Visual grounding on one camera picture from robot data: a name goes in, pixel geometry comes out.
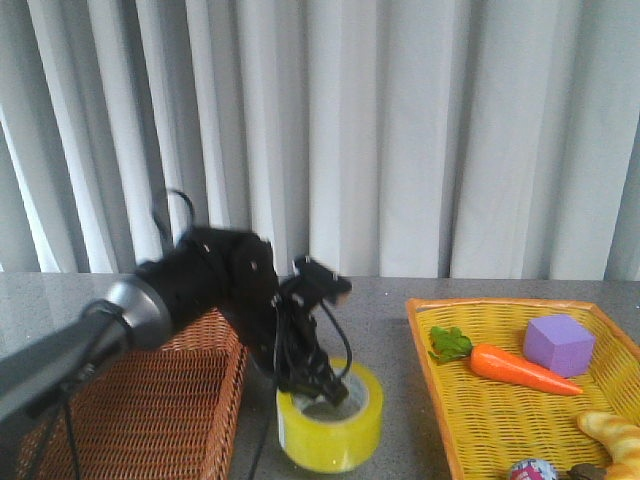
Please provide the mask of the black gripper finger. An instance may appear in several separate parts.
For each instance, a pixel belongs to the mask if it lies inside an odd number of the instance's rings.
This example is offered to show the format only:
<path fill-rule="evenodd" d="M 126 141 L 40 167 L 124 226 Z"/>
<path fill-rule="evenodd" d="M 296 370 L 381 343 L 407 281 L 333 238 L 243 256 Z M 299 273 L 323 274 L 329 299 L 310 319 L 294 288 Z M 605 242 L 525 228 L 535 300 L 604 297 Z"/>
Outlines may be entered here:
<path fill-rule="evenodd" d="M 320 395 L 320 386 L 313 375 L 289 371 L 284 377 L 284 391 L 316 399 Z"/>
<path fill-rule="evenodd" d="M 326 368 L 320 375 L 320 390 L 331 405 L 341 405 L 349 395 L 347 387 L 331 367 Z"/>

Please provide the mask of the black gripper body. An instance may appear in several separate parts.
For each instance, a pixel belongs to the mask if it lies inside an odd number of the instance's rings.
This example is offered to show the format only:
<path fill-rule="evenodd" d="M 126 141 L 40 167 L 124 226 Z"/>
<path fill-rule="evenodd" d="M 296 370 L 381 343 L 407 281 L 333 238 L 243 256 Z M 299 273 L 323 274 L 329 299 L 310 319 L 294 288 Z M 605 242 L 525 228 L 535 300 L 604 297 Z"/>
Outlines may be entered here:
<path fill-rule="evenodd" d="M 313 375 L 320 386 L 320 375 L 328 367 L 327 353 L 320 347 L 317 322 L 304 301 L 292 293 L 294 279 L 284 281 L 278 295 L 260 313 L 250 328 L 255 335 L 250 350 L 260 368 L 284 391 L 289 371 Z"/>

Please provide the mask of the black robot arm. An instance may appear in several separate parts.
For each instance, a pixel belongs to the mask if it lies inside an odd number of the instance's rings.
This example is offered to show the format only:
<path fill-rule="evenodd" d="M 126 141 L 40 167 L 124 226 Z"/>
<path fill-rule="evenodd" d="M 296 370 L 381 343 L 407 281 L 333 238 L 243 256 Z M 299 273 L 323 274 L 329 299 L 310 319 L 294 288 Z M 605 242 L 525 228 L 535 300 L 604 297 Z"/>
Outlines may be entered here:
<path fill-rule="evenodd" d="M 319 344 L 313 311 L 351 289 L 307 256 L 279 280 L 271 245 L 252 232 L 191 228 L 75 323 L 4 359 L 1 418 L 38 419 L 126 353 L 155 350 L 214 309 L 280 390 L 338 404 L 347 391 Z"/>

